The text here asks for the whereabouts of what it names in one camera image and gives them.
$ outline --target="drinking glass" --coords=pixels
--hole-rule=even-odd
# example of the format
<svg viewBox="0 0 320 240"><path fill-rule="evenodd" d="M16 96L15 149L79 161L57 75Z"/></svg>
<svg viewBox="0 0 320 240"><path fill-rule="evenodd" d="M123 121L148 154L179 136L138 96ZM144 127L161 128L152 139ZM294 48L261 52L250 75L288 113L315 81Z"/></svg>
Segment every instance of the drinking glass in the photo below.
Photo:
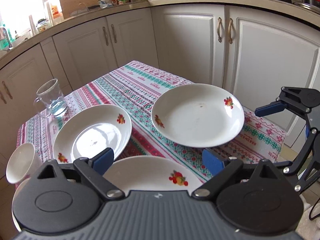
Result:
<svg viewBox="0 0 320 240"><path fill-rule="evenodd" d="M48 118L50 114L52 114L54 117L57 117L64 114L66 111L67 103L64 99L57 79L52 79L42 85L36 94L38 97L33 104L40 117ZM43 103L48 109L47 115L41 114L41 111L38 110L37 105L39 102Z"/></svg>

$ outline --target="faucet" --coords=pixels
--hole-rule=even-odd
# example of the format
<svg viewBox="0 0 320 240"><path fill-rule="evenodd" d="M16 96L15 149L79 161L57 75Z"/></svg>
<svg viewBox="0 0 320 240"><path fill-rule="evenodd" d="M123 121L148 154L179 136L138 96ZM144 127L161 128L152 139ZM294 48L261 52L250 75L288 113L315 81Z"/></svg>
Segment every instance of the faucet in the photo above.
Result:
<svg viewBox="0 0 320 240"><path fill-rule="evenodd" d="M0 29L3 29L4 36L5 36L5 38L7 39L8 43L9 43L9 49L4 49L4 50L9 52L10 49L13 49L13 47L12 47L12 43L10 41L7 29L4 26L0 26Z"/></svg>

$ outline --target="gray gripper base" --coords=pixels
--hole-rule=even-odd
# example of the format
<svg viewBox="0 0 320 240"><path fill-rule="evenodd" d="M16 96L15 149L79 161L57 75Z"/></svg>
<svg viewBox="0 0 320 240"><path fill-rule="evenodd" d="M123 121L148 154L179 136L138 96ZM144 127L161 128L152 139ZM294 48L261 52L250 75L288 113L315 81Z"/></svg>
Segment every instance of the gray gripper base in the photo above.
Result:
<svg viewBox="0 0 320 240"><path fill-rule="evenodd" d="M59 236L20 233L17 240L301 240L295 232L252 236L223 221L210 202L197 201L187 191L131 191L105 204L88 225Z"/></svg>

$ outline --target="patterned tablecloth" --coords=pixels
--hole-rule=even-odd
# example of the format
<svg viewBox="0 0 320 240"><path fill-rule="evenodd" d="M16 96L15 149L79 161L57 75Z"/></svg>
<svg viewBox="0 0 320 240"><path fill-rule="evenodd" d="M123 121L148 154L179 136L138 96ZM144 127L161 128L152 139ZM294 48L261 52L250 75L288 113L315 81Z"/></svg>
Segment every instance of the patterned tablecloth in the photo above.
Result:
<svg viewBox="0 0 320 240"><path fill-rule="evenodd" d="M174 160L191 169L201 181L211 178L202 164L202 149L179 145L162 136L152 125L151 108L167 90L191 82L138 61L118 68L66 96L68 111L63 117L48 119L38 115L24 123L18 132L17 146L25 142L35 145L41 160L52 159L52 146L58 131L78 112L99 104L123 107L132 119L130 141L119 156L155 155ZM237 156L245 163L261 158L276 161L285 132L264 118L244 108L245 123L240 134L213 150L223 156Z"/></svg>

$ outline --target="blue gripper pad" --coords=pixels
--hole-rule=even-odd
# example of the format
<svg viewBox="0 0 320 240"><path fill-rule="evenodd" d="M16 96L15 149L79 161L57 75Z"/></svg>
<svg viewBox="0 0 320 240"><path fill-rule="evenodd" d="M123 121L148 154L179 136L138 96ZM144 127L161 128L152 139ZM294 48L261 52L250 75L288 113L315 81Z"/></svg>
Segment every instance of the blue gripper pad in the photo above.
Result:
<svg viewBox="0 0 320 240"><path fill-rule="evenodd" d="M202 152L203 165L211 172L212 176L215 176L224 169L223 161L219 160L208 150Z"/></svg>

